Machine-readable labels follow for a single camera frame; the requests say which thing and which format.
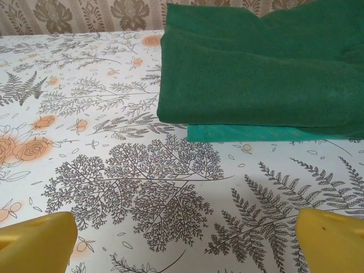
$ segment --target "patterned wallpaper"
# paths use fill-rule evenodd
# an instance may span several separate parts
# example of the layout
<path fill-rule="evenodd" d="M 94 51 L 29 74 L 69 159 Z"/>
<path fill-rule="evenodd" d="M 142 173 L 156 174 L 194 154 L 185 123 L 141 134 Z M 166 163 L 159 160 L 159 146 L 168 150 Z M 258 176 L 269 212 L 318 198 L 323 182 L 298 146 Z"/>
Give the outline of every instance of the patterned wallpaper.
<path fill-rule="evenodd" d="M 257 16 L 311 0 L 0 0 L 1 35 L 161 30 L 167 3 L 244 7 Z"/>

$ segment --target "damask pattern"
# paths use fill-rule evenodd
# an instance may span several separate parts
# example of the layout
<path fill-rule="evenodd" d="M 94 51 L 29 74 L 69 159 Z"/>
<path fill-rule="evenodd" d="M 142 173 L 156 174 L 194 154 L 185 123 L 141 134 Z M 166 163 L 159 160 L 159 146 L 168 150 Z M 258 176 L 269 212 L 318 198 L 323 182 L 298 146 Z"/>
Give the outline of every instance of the damask pattern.
<path fill-rule="evenodd" d="M 67 34 L 120 30 L 159 30 L 167 3 L 242 7 L 257 16 L 291 9 L 312 0 L 2 0 L 2 35 Z"/>
<path fill-rule="evenodd" d="M 363 219 L 362 141 L 187 142 L 156 116 L 162 34 L 2 38 L 0 228 L 72 212 L 67 273 L 308 273 L 297 214 Z"/>

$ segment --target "yellow plastic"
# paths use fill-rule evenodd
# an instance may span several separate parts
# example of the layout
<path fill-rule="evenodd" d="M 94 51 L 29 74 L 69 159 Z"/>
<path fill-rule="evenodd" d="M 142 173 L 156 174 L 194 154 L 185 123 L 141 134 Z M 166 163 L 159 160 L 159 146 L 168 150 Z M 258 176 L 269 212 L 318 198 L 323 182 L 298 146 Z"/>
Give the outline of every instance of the yellow plastic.
<path fill-rule="evenodd" d="M 296 235 L 311 273 L 363 273 L 364 221 L 302 209 Z"/>
<path fill-rule="evenodd" d="M 72 213 L 58 212 L 0 229 L 1 273 L 64 273 L 77 239 Z"/>

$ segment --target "green felt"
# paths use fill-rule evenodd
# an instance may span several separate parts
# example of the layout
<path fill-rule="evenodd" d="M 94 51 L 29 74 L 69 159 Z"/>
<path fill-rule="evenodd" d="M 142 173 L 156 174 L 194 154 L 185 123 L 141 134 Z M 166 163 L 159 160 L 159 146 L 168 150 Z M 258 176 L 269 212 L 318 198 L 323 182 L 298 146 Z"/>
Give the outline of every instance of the green felt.
<path fill-rule="evenodd" d="M 317 0 L 261 19 L 242 8 L 168 5 L 162 122 L 363 138 L 363 102 L 363 0 Z"/>
<path fill-rule="evenodd" d="M 188 125 L 187 141 L 308 141 L 342 139 L 341 136 L 307 133 L 294 127 L 252 125 Z"/>

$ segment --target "tablecloth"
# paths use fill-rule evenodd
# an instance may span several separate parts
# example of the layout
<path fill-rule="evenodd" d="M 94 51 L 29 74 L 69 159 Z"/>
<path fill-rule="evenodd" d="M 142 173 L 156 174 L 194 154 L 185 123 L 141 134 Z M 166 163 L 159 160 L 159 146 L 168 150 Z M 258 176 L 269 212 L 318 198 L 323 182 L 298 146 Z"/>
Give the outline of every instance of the tablecloth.
<path fill-rule="evenodd" d="M 0 40 L 0 227 L 71 211 L 67 273 L 309 272 L 297 213 L 363 218 L 363 143 L 187 142 L 156 117 L 162 34 Z"/>

